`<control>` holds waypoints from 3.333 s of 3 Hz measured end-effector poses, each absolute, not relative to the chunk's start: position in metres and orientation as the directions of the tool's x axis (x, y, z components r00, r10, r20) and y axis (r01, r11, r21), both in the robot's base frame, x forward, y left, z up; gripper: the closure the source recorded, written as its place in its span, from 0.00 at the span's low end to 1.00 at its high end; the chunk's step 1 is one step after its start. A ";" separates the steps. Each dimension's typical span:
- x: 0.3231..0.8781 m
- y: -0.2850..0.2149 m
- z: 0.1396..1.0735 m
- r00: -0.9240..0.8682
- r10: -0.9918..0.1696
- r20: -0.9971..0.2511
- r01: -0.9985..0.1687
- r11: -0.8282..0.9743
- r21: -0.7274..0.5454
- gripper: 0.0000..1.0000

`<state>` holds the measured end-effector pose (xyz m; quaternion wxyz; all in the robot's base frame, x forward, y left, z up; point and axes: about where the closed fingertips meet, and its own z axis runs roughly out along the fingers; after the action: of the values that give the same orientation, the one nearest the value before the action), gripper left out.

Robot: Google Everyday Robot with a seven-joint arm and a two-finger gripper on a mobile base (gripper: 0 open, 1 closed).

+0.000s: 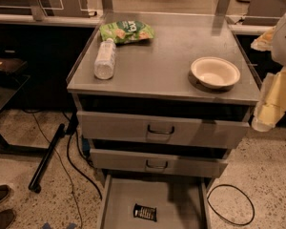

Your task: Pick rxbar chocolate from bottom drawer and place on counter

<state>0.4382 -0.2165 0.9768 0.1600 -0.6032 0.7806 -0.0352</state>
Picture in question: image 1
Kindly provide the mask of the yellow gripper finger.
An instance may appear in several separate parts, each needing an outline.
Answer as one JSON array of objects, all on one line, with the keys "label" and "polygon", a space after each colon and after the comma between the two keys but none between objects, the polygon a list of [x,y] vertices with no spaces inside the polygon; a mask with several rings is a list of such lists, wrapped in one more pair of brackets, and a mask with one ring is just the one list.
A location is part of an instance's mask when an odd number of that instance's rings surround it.
[{"label": "yellow gripper finger", "polygon": [[276,74],[268,73],[263,80],[260,99],[255,106],[252,128],[268,132],[286,113],[286,67]]},{"label": "yellow gripper finger", "polygon": [[251,48],[260,52],[270,51],[272,49],[274,32],[275,27],[272,27],[265,31],[252,42]]}]

